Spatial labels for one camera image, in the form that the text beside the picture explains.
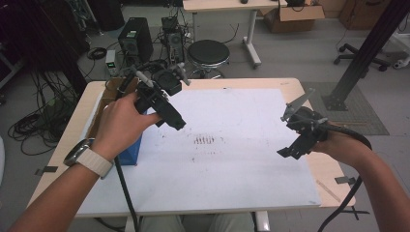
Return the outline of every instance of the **desk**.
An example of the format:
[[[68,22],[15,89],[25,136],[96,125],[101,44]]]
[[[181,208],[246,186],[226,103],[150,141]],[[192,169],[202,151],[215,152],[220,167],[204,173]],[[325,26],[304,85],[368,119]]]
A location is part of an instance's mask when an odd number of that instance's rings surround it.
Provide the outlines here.
[[[280,0],[281,6],[286,6],[285,0]],[[256,20],[256,14],[259,9],[277,8],[278,1],[272,0],[249,0],[247,4],[242,4],[240,0],[184,0],[185,11],[192,13],[193,24],[193,40],[197,39],[197,25],[196,15],[197,13],[215,12],[215,11],[239,11],[250,10],[249,15],[249,29],[248,36],[244,37],[244,43],[253,61],[253,67],[260,66],[262,62],[256,53],[256,50],[252,44],[253,29]]]
[[[194,89],[280,89],[283,98],[287,102],[291,102],[301,96],[304,91],[300,82],[295,78],[254,78],[254,79],[195,79],[191,86],[185,86],[185,90]],[[64,170],[63,159],[71,148],[80,139],[84,127],[87,124],[89,115],[93,111],[98,95],[104,90],[104,82],[96,81],[88,84],[77,108],[70,120],[53,156],[48,165],[58,166],[55,173],[44,173],[30,203],[41,194],[46,187],[50,185]],[[336,161],[323,154],[312,154],[307,156],[307,163],[316,184],[321,199],[320,207],[335,207],[338,206],[347,192],[350,190],[347,184],[338,185],[334,180],[335,177],[343,176],[343,173]],[[82,217],[119,217],[127,214],[83,214]]]

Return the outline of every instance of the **black marks on paper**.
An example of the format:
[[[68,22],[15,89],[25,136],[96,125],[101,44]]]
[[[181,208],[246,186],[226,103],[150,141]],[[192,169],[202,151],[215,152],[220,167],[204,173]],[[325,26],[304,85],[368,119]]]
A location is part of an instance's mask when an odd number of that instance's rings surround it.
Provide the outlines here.
[[[193,144],[213,144],[215,138],[212,135],[199,134],[194,140]]]

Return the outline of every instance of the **table leg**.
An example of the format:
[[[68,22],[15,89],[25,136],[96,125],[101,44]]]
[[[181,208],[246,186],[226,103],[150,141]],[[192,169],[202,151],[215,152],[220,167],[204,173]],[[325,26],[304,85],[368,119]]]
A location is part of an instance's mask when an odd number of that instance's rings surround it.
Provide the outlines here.
[[[135,232],[134,226],[133,226],[133,220],[131,216],[127,217],[127,222],[126,222],[126,228],[124,232]]]
[[[271,231],[271,226],[269,225],[269,217],[267,211],[256,211],[256,228],[257,231]]]
[[[192,27],[193,27],[193,38],[192,40],[196,42],[196,15],[197,13],[192,13]]]
[[[250,17],[249,17],[249,29],[248,29],[248,36],[244,37],[244,43],[247,47],[248,52],[250,53],[250,56],[253,61],[253,67],[256,69],[256,67],[260,66],[262,62],[259,59],[259,56],[256,53],[256,50],[252,44],[252,38],[253,38],[253,30],[255,28],[255,21],[256,21],[256,14],[257,10],[252,10],[250,12]]]

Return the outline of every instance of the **watch strap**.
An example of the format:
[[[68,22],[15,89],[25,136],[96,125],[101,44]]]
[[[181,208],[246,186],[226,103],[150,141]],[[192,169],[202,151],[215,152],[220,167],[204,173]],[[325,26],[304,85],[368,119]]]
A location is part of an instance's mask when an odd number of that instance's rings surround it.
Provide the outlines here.
[[[113,165],[112,162],[104,159],[91,149],[86,149],[81,156],[79,156],[77,162],[97,173],[102,178],[105,177]]]

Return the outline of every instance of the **white paper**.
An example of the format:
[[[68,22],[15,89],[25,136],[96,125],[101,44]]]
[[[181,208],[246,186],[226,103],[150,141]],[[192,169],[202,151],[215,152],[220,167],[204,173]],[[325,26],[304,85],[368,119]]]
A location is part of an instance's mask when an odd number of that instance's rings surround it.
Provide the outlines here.
[[[182,91],[170,98],[187,122],[152,126],[137,166],[123,166],[142,215],[238,212],[320,205],[304,157],[283,158],[297,134],[280,120],[279,89]],[[79,214],[128,211],[113,169],[98,181]]]

